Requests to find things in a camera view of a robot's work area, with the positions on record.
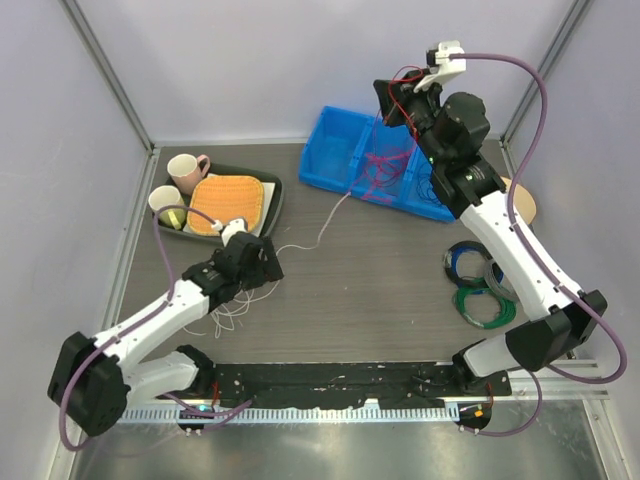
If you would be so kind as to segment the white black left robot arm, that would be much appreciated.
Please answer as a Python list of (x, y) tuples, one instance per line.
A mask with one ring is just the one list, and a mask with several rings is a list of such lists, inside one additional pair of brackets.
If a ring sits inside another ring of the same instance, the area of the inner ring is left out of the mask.
[(124, 411), (166, 394), (205, 397), (215, 381), (214, 363), (191, 345), (153, 361), (148, 355), (182, 328), (233, 300), (240, 292), (282, 280), (267, 236), (235, 233), (211, 258), (171, 279), (167, 292), (120, 324), (62, 344), (48, 397), (58, 406), (58, 433), (68, 449), (67, 423), (100, 436)]

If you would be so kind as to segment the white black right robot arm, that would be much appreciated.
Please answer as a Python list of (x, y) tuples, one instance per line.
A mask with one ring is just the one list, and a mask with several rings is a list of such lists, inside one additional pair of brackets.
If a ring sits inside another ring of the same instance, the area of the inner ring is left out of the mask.
[(528, 318), (454, 356), (453, 386), (472, 395), (496, 372), (536, 372), (583, 344), (607, 301), (569, 278), (520, 214), (507, 210), (507, 187), (480, 152), (489, 131), (483, 101), (465, 92), (442, 100), (440, 84), (421, 86), (426, 76), (411, 70), (400, 80), (374, 81), (383, 122), (409, 130), (431, 165), (436, 197), (488, 250)]

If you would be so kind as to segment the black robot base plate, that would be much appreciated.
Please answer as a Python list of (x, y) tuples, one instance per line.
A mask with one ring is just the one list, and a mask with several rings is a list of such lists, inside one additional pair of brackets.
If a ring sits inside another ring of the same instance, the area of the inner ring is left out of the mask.
[(508, 397), (506, 372), (465, 380), (436, 362), (217, 364), (207, 393), (222, 407), (345, 410), (376, 400), (383, 409), (440, 407), (450, 397)]

